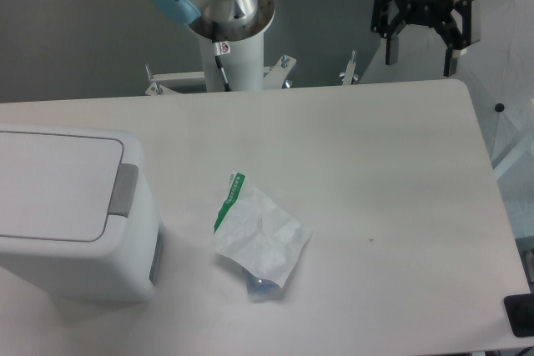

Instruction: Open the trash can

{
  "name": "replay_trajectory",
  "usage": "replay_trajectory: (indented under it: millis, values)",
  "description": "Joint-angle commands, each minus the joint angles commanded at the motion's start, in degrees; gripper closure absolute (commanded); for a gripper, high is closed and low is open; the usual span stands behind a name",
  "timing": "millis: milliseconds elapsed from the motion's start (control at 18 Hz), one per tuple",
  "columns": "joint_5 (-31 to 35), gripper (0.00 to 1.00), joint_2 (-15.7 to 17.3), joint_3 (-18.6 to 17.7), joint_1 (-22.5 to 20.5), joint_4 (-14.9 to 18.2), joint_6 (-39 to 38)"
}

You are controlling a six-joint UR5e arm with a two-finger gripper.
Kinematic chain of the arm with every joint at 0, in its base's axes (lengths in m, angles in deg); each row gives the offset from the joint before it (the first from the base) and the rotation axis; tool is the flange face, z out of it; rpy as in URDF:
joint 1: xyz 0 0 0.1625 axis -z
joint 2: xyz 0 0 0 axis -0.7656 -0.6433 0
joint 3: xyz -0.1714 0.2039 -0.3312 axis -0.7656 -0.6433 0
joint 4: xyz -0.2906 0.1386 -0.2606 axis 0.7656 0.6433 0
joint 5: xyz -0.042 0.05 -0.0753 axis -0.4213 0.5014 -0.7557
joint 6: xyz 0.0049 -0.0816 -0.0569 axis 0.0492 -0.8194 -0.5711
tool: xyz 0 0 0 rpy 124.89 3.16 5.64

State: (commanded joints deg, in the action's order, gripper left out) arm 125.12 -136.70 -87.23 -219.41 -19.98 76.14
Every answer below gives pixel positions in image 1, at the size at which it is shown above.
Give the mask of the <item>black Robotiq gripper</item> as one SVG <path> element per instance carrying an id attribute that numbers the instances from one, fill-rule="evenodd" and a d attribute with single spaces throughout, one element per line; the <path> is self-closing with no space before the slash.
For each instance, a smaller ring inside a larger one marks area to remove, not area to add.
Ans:
<path id="1" fill-rule="evenodd" d="M 479 41 L 479 0 L 374 0 L 370 29 L 385 40 L 385 64 L 398 61 L 399 34 L 406 25 L 433 27 L 446 45 L 443 76 Z"/>

